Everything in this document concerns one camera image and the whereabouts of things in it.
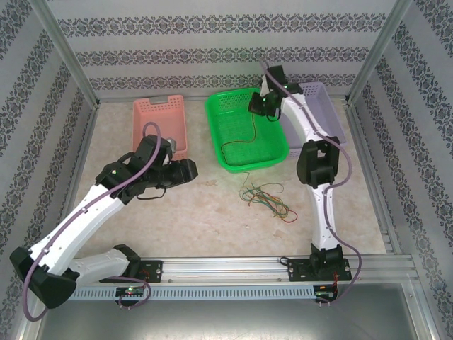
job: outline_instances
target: green basket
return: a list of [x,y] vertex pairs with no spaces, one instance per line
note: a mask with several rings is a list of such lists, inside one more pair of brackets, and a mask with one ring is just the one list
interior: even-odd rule
[[[217,159],[230,172],[244,172],[272,166],[284,160],[289,145],[280,122],[270,122],[266,117],[248,112],[248,102],[253,92],[249,88],[216,93],[206,100],[207,120]],[[231,143],[233,140],[252,140],[254,115],[256,139],[252,143]]]

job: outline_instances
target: beige floor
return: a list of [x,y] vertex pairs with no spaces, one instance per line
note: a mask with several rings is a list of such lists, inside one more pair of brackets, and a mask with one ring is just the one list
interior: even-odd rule
[[[334,191],[336,227],[340,237],[364,254],[385,253],[367,186],[340,101],[334,101],[347,133],[354,169],[350,182]],[[161,200],[133,200],[110,218],[85,244],[79,256],[98,254],[125,243],[140,256],[265,256],[310,253],[314,224],[308,191],[297,179],[296,159],[252,171],[254,184],[280,182],[280,197],[299,214],[286,224],[272,218],[263,205],[248,205],[238,192],[245,174],[230,174],[216,160],[204,102],[186,101],[189,157],[199,176],[172,188]],[[88,151],[76,203],[86,195],[103,166],[132,147],[132,104],[103,103]],[[340,157],[338,178],[345,175]],[[152,195],[154,189],[146,194]]]

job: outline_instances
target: tangled wires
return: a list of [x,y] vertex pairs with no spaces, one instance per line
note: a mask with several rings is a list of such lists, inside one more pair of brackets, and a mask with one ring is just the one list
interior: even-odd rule
[[[282,184],[266,183],[260,186],[254,186],[253,184],[251,184],[251,186],[245,186],[247,179],[250,176],[249,173],[247,174],[248,174],[247,178],[244,181],[241,190],[239,191],[239,197],[242,200],[248,202],[248,206],[250,206],[251,203],[261,203],[272,210],[272,212],[274,213],[273,217],[278,217],[285,223],[292,223],[295,220],[297,220],[298,216],[296,212],[291,210],[286,204],[284,204],[281,198],[270,195],[269,193],[265,192],[262,189],[262,187],[264,186],[276,185],[282,188],[282,190],[279,191],[278,193],[282,193],[283,190],[285,189],[285,187]],[[289,216],[289,213],[295,215],[295,218],[293,220],[289,221],[286,220]]]

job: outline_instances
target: patterned wallpaper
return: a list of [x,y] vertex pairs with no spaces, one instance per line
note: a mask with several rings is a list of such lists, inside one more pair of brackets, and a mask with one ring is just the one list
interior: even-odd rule
[[453,339],[453,15],[414,1],[356,103],[401,248]]
[[103,99],[255,86],[261,58],[346,94],[394,0],[48,4]]
[[9,254],[62,218],[91,109],[30,4],[0,1],[0,340],[20,310]]

